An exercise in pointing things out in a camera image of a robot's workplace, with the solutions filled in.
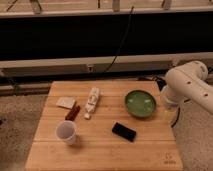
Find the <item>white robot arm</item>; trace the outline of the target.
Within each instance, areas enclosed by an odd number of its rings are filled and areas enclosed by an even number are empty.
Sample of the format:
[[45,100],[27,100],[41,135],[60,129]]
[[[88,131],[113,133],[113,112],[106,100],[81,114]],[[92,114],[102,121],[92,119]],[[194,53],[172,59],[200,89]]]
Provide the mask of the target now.
[[164,117],[170,124],[178,118],[178,108],[185,99],[190,99],[213,114],[213,86],[205,80],[206,65],[192,61],[170,69],[165,75],[166,85],[161,90],[161,101],[165,106]]

